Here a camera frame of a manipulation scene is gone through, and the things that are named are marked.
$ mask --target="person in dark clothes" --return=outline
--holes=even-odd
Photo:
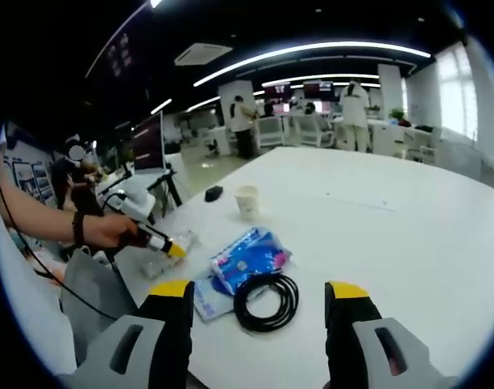
[[[77,139],[66,143],[66,154],[76,145]],[[83,162],[64,157],[51,166],[51,183],[57,197],[58,209],[78,211],[85,215],[103,216],[103,210],[93,191],[96,168]]]
[[[274,116],[274,106],[271,103],[263,105],[263,111],[265,114],[262,115],[262,118],[272,118]]]
[[[234,103],[229,107],[231,115],[231,131],[234,132],[238,141],[238,156],[245,160],[254,157],[254,141],[251,132],[252,121],[256,113],[245,106],[241,96],[234,98]]]

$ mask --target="computer monitor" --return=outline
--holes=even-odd
[[[166,170],[162,123],[161,112],[135,127],[132,150],[136,174],[162,173]]]
[[[314,80],[303,84],[305,99],[336,101],[334,83],[331,81]]]
[[[292,90],[290,89],[290,83],[281,83],[280,85],[273,85],[265,88],[265,94],[263,98],[265,100],[281,99],[290,100],[292,97]]]

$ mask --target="black coiled cable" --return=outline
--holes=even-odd
[[[270,286],[279,294],[278,311],[272,316],[258,318],[247,308],[249,295],[258,288]],[[234,295],[234,313],[240,325],[248,331],[271,332],[286,326],[297,312],[299,291],[296,283],[282,273],[269,273],[251,276],[236,290]]]

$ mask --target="human hand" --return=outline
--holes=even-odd
[[[67,186],[69,189],[72,189],[75,186],[75,183],[72,181],[72,176],[67,174]]]
[[[137,225],[127,216],[83,218],[83,238],[86,243],[99,247],[117,247],[123,233],[137,235]]]

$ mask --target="blue plastic package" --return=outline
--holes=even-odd
[[[211,258],[211,269],[234,296],[251,275],[280,271],[290,255],[275,234],[255,227]]]

